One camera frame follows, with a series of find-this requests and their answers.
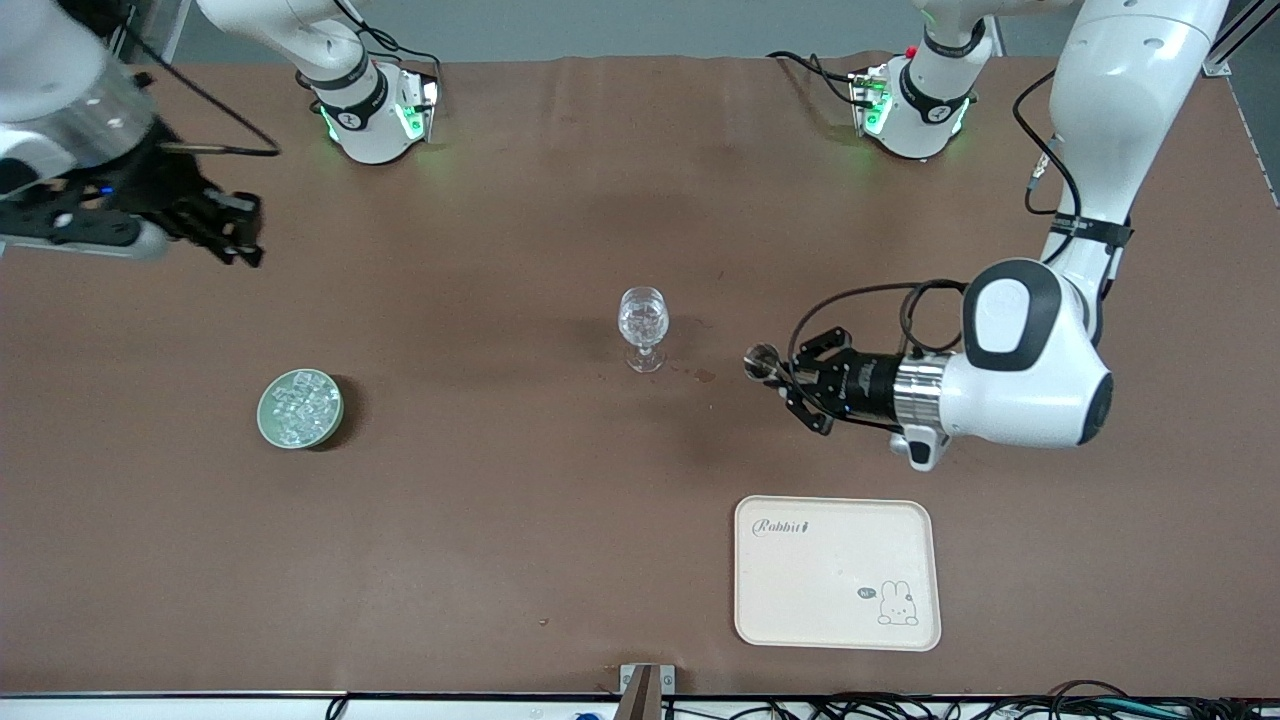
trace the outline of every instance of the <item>brown tablecloth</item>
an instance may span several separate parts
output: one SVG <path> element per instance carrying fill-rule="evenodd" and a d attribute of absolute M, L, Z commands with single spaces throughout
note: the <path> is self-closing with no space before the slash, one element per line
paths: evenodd
<path fill-rule="evenodd" d="M 328 142 L 292 68 L 192 68 L 285 147 L 204 163 L 265 196 L 268 256 L 0 261 L 0 688 L 589 691 L 660 660 L 696 692 L 1280 694 L 1280 222 L 1226 81 L 1196 86 L 1134 210 L 1093 443 L 960 439 L 918 474 L 742 377 L 744 348 L 835 291 L 1038 254 L 1009 105 L 1044 68 L 993 61 L 920 164 L 773 61 L 449 65 L 438 143 L 388 167 Z M 184 138 L 244 138 L 155 94 Z M 653 377 L 614 327 L 637 284 L 673 313 Z M 890 348 L 896 302 L 813 331 Z M 326 452 L 257 436 L 297 366 L 352 396 Z M 923 503 L 937 650 L 741 642 L 731 516 L 753 493 Z"/>

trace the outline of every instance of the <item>black cable tie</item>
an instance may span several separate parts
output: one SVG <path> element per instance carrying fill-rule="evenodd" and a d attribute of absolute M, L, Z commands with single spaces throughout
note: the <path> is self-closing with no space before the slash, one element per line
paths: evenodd
<path fill-rule="evenodd" d="M 1101 242 L 1107 246 L 1107 255 L 1115 254 L 1117 249 L 1124 250 L 1124 246 L 1129 245 L 1129 238 L 1133 237 L 1133 228 L 1129 225 L 1094 218 L 1076 218 L 1062 213 L 1053 215 L 1051 229 L 1073 238 Z"/>
<path fill-rule="evenodd" d="M 960 58 L 964 58 L 965 55 L 968 55 L 969 53 L 973 53 L 974 50 L 977 50 L 978 49 L 978 44 L 982 42 L 982 38 L 986 37 L 986 36 L 987 36 L 987 23 L 979 19 L 973 26 L 973 29 L 969 31 L 969 42 L 965 42 L 964 45 L 960 45 L 959 47 L 954 47 L 951 45 L 942 45 L 937 40 L 933 40 L 932 37 L 929 37 L 929 28 L 925 27 L 924 28 L 924 46 L 928 47 L 929 50 L 932 50 L 934 54 L 941 55 L 943 58 L 960 59 Z"/>

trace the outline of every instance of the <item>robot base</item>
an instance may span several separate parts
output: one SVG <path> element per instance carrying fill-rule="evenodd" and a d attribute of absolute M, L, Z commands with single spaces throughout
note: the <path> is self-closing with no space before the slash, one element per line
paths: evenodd
<path fill-rule="evenodd" d="M 868 136 L 884 150 L 902 158 L 923 160 L 937 155 L 951 136 L 960 132 L 969 101 L 955 111 L 954 118 L 931 124 L 902 96 L 899 78 L 908 59 L 899 55 L 888 63 L 870 68 L 867 74 L 850 78 L 855 100 L 872 102 L 872 108 L 854 108 L 854 127 L 859 136 Z"/>
<path fill-rule="evenodd" d="M 370 118 L 364 129 L 343 127 L 342 115 L 330 118 L 321 110 L 329 126 L 329 137 L 342 146 L 352 160 L 366 165 L 381 165 L 399 158 L 415 142 L 430 142 L 431 120 L 439 101 L 439 83 L 394 63 L 375 63 L 385 76 L 390 92 L 383 106 Z"/>

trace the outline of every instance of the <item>green led light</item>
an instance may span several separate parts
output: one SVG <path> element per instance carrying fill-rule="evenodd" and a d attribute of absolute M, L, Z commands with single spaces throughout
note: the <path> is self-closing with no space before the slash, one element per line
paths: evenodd
<path fill-rule="evenodd" d="M 320 108 L 320 117 L 324 118 L 324 124 L 329 127 L 329 140 L 339 142 L 338 131 L 333 129 L 333 120 L 329 119 L 329 113 L 323 106 Z"/>
<path fill-rule="evenodd" d="M 872 135 L 879 135 L 881 129 L 884 127 L 884 118 L 888 117 L 890 110 L 893 109 L 893 97 L 888 92 L 883 92 L 879 100 L 867 110 L 867 123 L 865 129 Z"/>
<path fill-rule="evenodd" d="M 951 135 L 960 132 L 960 123 L 964 122 L 964 113 L 969 109 L 969 101 L 965 100 L 960 109 L 956 110 L 956 122 L 951 126 Z"/>
<path fill-rule="evenodd" d="M 404 126 L 404 135 L 410 140 L 417 140 L 422 137 L 422 113 L 419 113 L 413 108 L 403 108 L 401 105 L 396 106 L 399 110 L 398 115 L 401 124 Z"/>

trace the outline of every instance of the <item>wire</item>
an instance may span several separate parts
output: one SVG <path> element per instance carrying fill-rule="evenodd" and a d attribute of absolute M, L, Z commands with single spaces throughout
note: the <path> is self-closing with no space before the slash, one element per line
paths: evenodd
<path fill-rule="evenodd" d="M 394 58 L 397 60 L 401 60 L 402 58 L 399 56 L 399 54 L 403 53 L 404 55 L 413 55 L 415 58 L 425 58 L 425 59 L 428 59 L 428 60 L 431 61 L 431 67 L 434 68 L 434 72 L 435 72 L 434 76 L 429 76 L 429 77 L 431 77 L 431 79 L 435 81 L 435 82 L 440 82 L 440 59 L 436 58 L 434 54 L 431 54 L 431 53 L 422 53 L 420 50 L 410 50 L 408 47 L 404 47 L 394 37 L 392 37 L 392 35 L 389 32 L 387 32 L 384 29 L 380 29 L 380 28 L 376 28 L 376 27 L 372 27 L 367 22 L 365 22 L 362 18 L 356 17 L 347 8 L 347 5 L 344 5 L 342 3 L 342 0 L 333 0 L 333 4 L 337 5 L 339 10 L 342 10 L 343 15 L 347 15 L 348 20 L 351 20 L 352 23 L 355 23 L 355 26 L 356 26 L 356 37 L 360 37 L 362 35 L 367 35 L 369 37 L 371 37 L 374 40 L 374 42 L 376 42 L 379 46 L 381 46 L 383 50 L 387 50 L 387 53 L 374 53 L 374 51 L 370 51 L 369 53 L 370 55 L 378 55 L 378 56 L 385 56 L 385 58 Z"/>
<path fill-rule="evenodd" d="M 773 59 L 773 60 L 791 60 L 791 61 L 799 64 L 800 67 L 803 67 L 804 69 L 809 70 L 810 73 L 817 73 L 817 74 L 827 76 L 828 78 L 835 79 L 835 81 L 840 81 L 840 82 L 849 82 L 849 76 L 842 76 L 842 74 L 838 74 L 838 73 L 827 72 L 827 70 L 819 68 L 818 65 L 810 64 L 809 60 L 805 60 L 800 55 L 796 55 L 795 53 L 791 53 L 788 50 L 777 50 L 777 51 L 769 53 L 768 55 L 765 55 L 765 58 L 769 58 L 769 59 Z"/>
<path fill-rule="evenodd" d="M 1057 214 L 1057 210 L 1055 210 L 1052 208 L 1046 209 L 1046 210 L 1041 210 L 1041 209 L 1033 208 L 1032 206 L 1032 188 L 1029 188 L 1029 187 L 1027 188 L 1027 192 L 1023 193 L 1023 208 L 1027 208 L 1027 211 L 1030 213 L 1032 215 L 1053 215 L 1053 214 Z"/>
<path fill-rule="evenodd" d="M 911 325 L 915 319 L 915 307 L 920 304 L 920 300 L 924 297 L 924 293 L 931 290 L 955 290 L 961 295 L 964 295 L 964 291 L 968 288 L 969 283 L 963 283 L 959 281 L 951 281 L 946 278 L 938 278 L 933 281 L 925 281 L 911 288 L 911 292 L 906 293 L 906 297 L 902 299 L 902 305 L 897 310 L 897 323 L 899 325 L 902 327 L 902 338 L 915 347 L 915 354 L 920 352 L 932 352 L 934 355 L 942 354 L 960 345 L 960 341 L 963 340 L 963 334 L 956 333 L 956 336 L 951 338 L 951 342 L 934 347 L 920 342 L 920 340 L 915 337 L 915 334 L 911 332 Z"/>
<path fill-rule="evenodd" d="M 1027 122 L 1027 118 L 1023 117 L 1023 102 L 1027 101 L 1027 99 L 1033 92 L 1039 90 L 1046 82 L 1052 79 L 1055 73 L 1057 73 L 1056 68 L 1044 73 L 1044 77 L 1039 78 L 1038 81 L 1028 86 L 1027 90 L 1024 90 L 1018 96 L 1018 99 L 1014 100 L 1014 108 L 1012 108 L 1014 120 L 1018 122 L 1018 127 L 1023 128 L 1023 132 L 1027 133 L 1027 137 L 1032 138 L 1032 142 L 1034 142 L 1036 146 L 1039 147 L 1041 152 L 1043 152 L 1044 156 L 1048 158 L 1050 163 L 1053 163 L 1053 167 L 1057 168 L 1057 172 L 1062 173 L 1062 182 L 1066 183 L 1068 190 L 1071 192 L 1071 205 L 1074 209 L 1073 213 L 1075 215 L 1071 220 L 1071 229 L 1066 233 L 1066 238 L 1062 240 L 1061 245 L 1059 245 L 1053 250 L 1053 252 L 1050 254 L 1048 258 L 1041 260 L 1046 265 L 1048 265 L 1053 260 L 1057 260 L 1059 256 L 1061 256 L 1062 252 L 1066 251 L 1066 247 L 1071 243 L 1073 240 L 1075 240 L 1075 225 L 1080 222 L 1080 188 L 1075 184 L 1075 178 L 1071 176 L 1071 170 L 1066 169 L 1066 165 L 1057 156 L 1057 152 L 1053 152 L 1053 149 L 1050 147 L 1047 142 L 1044 142 L 1044 138 L 1042 138 L 1039 133 L 1037 133 L 1036 129 L 1032 128 L 1030 123 Z M 1032 210 L 1029 190 L 1025 196 L 1025 205 L 1028 210 Z"/>
<path fill-rule="evenodd" d="M 704 717 L 705 720 L 727 720 L 721 715 L 712 715 L 709 712 L 701 712 L 699 710 L 687 710 L 684 707 L 676 707 L 675 702 L 668 702 L 663 705 L 663 708 L 666 708 L 669 712 L 681 712 L 684 715 L 692 715 L 694 717 Z"/>
<path fill-rule="evenodd" d="M 159 64 L 161 68 L 164 68 L 165 72 L 168 72 L 170 76 L 173 76 L 174 79 L 187 86 L 187 90 L 195 92 L 204 101 L 209 102 L 214 108 L 218 108 L 219 110 L 225 113 L 227 117 L 239 123 L 244 129 L 250 131 L 251 133 L 257 136 L 259 140 L 270 146 L 269 149 L 237 147 L 233 145 L 200 145 L 193 147 L 184 147 L 183 143 L 175 143 L 166 147 L 166 150 L 173 152 L 183 152 L 187 155 L 248 155 L 251 158 L 275 158 L 276 155 L 280 154 L 280 145 L 275 142 L 275 140 L 273 140 L 271 136 L 266 135 L 265 132 L 259 129 L 257 126 L 248 122 L 248 119 L 244 118 L 244 115 L 241 115 L 236 110 L 232 110 L 225 102 L 210 95 L 209 91 L 196 85 L 195 81 L 178 72 L 177 68 L 170 65 L 168 60 L 161 58 L 159 53 L 156 53 L 150 45 L 147 45 L 146 41 L 142 40 L 142 36 L 140 36 L 133 28 L 129 27 L 129 23 L 123 23 L 120 28 L 124 29 L 124 33 L 128 35 L 129 38 L 133 40 L 133 42 L 136 42 L 138 47 L 142 49 L 143 54 L 155 60 L 155 63 Z"/>
<path fill-rule="evenodd" d="M 800 717 L 795 712 L 791 712 L 786 707 L 782 707 L 782 705 L 778 703 L 777 701 L 769 700 L 765 702 L 773 710 L 773 714 L 777 715 L 778 717 L 782 717 L 782 720 L 800 720 Z"/>
<path fill-rule="evenodd" d="M 1091 688 L 1091 687 L 1110 691 L 1120 697 L 1129 697 L 1129 693 L 1121 691 L 1120 688 L 1110 683 L 1103 683 L 1101 680 L 1071 680 L 1069 683 L 1062 683 L 1056 688 L 1056 692 L 1053 692 L 1053 700 L 1050 701 L 1048 706 L 1048 720 L 1062 720 L 1062 705 L 1064 700 L 1066 698 L 1066 693 L 1069 691 L 1073 691 L 1075 688 Z"/>
<path fill-rule="evenodd" d="M 1144 702 L 1138 702 L 1129 700 L 1126 697 L 1097 697 L 1093 702 L 1102 706 L 1115 706 L 1117 710 L 1129 715 L 1142 715 L 1143 717 L 1166 717 L 1166 719 L 1180 719 L 1183 715 L 1167 707 L 1158 707 L 1155 705 L 1147 705 Z"/>
<path fill-rule="evenodd" d="M 325 707 L 324 720 L 338 720 L 344 712 L 347 712 L 347 701 L 351 700 L 347 694 L 340 694 L 329 701 L 329 706 Z"/>
<path fill-rule="evenodd" d="M 769 53 L 768 55 L 765 55 L 765 58 L 773 58 L 773 59 L 780 59 L 780 60 L 794 60 L 794 61 L 799 63 L 800 67 L 803 67 L 804 69 L 806 69 L 810 73 L 814 73 L 818 77 L 820 77 L 822 81 L 827 83 L 827 87 L 831 88 L 832 95 L 835 95 L 836 97 L 840 97 L 841 101 L 847 102 L 849 105 L 852 105 L 855 108 L 872 108 L 870 102 L 868 102 L 865 100 L 854 100 L 852 97 L 847 97 L 844 92 L 840 91 L 838 87 L 836 87 L 836 82 L 845 82 L 845 83 L 847 83 L 849 82 L 849 74 L 856 74 L 856 73 L 864 72 L 864 70 L 867 70 L 867 68 L 860 68 L 860 69 L 852 70 L 851 73 L 844 74 L 844 76 L 838 74 L 838 73 L 832 73 L 832 72 L 828 72 L 826 68 L 822 67 L 822 60 L 818 59 L 818 54 L 817 53 L 809 55 L 809 60 L 808 61 L 804 60 L 803 58 L 800 58 L 800 55 L 796 55 L 795 53 L 790 53 L 790 51 L 786 51 L 786 50 L 778 50 L 776 53 Z"/>
<path fill-rule="evenodd" d="M 751 708 L 744 710 L 741 712 L 735 712 L 733 715 L 728 716 L 728 720 L 742 720 L 742 717 L 746 717 L 748 715 L 755 715 L 756 712 L 768 712 L 768 714 L 772 715 L 773 714 L 773 706 L 765 705 L 764 707 L 751 707 Z"/>
<path fill-rule="evenodd" d="M 884 283 L 884 284 L 870 284 L 870 286 L 865 286 L 865 287 L 855 287 L 852 290 L 846 290 L 844 292 L 837 292 L 836 295 L 832 295 L 831 297 L 828 297 L 828 299 L 818 302 L 813 307 L 810 307 L 809 311 L 805 313 L 800 318 L 800 322 L 796 323 L 795 329 L 791 331 L 791 338 L 787 341 L 787 363 L 791 365 L 791 389 L 795 391 L 795 393 L 799 395 L 803 400 L 809 401 L 809 404 L 813 405 L 819 413 L 822 413 L 823 415 L 831 418 L 832 420 L 840 420 L 840 421 L 844 421 L 844 423 L 852 423 L 855 425 L 867 425 L 867 427 L 870 427 L 870 428 L 879 428 L 882 430 L 888 430 L 888 432 L 900 432 L 901 428 L 899 428 L 897 425 L 890 425 L 890 424 L 884 424 L 884 423 L 876 423 L 876 421 L 872 421 L 872 420 L 860 420 L 860 419 L 856 419 L 856 418 L 841 418 L 840 415 L 836 415 L 835 413 L 831 413 L 829 410 L 827 410 L 826 407 L 823 407 L 817 400 L 814 400 L 813 396 L 810 396 L 808 391 L 805 391 L 803 387 L 800 387 L 800 380 L 796 379 L 796 372 L 795 372 L 796 342 L 800 340 L 800 333 L 804 332 L 804 327 L 809 323 L 809 320 L 813 319 L 814 315 L 817 315 L 818 313 L 823 311 L 827 306 L 829 306 L 829 305 L 832 305 L 835 302 L 838 302 L 838 301 L 845 300 L 847 297 L 856 297 L 859 295 L 870 295 L 873 292 L 888 292 L 888 291 L 893 291 L 893 290 L 914 290 L 919 284 L 922 284 L 922 283 L 918 283 L 918 282 L 915 282 L 915 283 Z"/>

